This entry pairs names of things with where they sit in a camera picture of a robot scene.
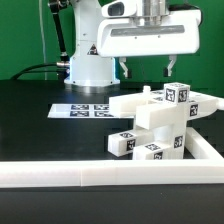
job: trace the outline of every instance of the black cable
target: black cable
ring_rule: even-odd
[[[37,68],[44,68],[44,67],[52,67],[52,66],[57,66],[57,63],[45,63],[45,64],[39,64],[39,65],[34,65],[30,66],[28,68],[23,69],[19,73],[13,75],[11,77],[11,80],[17,80],[22,74],[29,72],[30,70],[37,69]]]
[[[45,73],[45,72],[51,72],[51,73],[66,72],[66,69],[26,71],[26,72],[23,72],[23,73],[21,73],[21,74],[18,73],[18,75],[17,75],[17,79],[18,79],[21,75],[23,75],[23,74],[27,74],[27,73],[29,73],[29,74],[31,74],[31,73]]]

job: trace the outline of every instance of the stacked blocks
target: stacked blocks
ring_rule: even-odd
[[[109,136],[108,151],[116,156],[133,152],[134,147],[154,140],[153,133],[148,130],[129,130]]]
[[[116,156],[133,152],[133,160],[183,159],[190,86],[168,83],[164,85],[161,101],[154,101],[154,95],[147,94],[148,103],[143,100],[144,94],[135,98],[126,95],[124,102],[119,98],[114,100],[114,106],[115,102],[120,102],[123,107],[127,99],[135,105],[132,108],[133,112],[136,111],[134,128],[138,129],[110,135],[109,152]],[[139,103],[141,97],[145,103]]]

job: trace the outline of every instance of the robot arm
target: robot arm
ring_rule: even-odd
[[[189,4],[168,7],[167,0],[117,0],[102,8],[98,30],[102,57],[170,55],[170,76],[178,54],[199,48],[201,11]]]
[[[62,32],[60,18],[59,18],[59,11],[67,8],[67,6],[70,4],[71,3],[68,0],[49,0],[49,3],[48,3],[48,6],[51,9],[51,12],[54,18],[59,47],[61,51],[61,56],[60,56],[61,61],[57,63],[57,67],[66,69],[65,72],[58,74],[59,79],[62,79],[62,80],[64,80],[65,78],[69,76],[69,56],[66,52],[63,32]]]

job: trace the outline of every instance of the white cube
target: white cube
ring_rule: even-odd
[[[190,86],[178,82],[164,85],[164,102],[174,105],[187,103],[189,100]]]

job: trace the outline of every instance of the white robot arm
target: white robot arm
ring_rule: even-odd
[[[167,0],[117,0],[105,5],[102,14],[106,19],[98,30],[99,54],[172,55],[169,76],[177,54],[195,53],[199,48],[201,11],[183,6],[168,9]]]

